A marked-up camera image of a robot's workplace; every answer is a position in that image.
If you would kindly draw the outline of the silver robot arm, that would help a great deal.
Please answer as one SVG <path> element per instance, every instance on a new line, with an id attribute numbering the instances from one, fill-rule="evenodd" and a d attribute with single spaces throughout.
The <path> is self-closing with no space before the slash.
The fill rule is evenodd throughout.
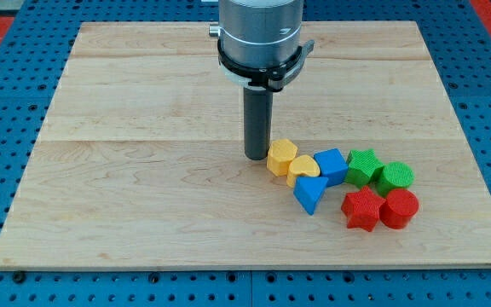
<path id="1" fill-rule="evenodd" d="M 220 0 L 219 62 L 226 67 L 290 67 L 300 57 L 303 0 Z"/>

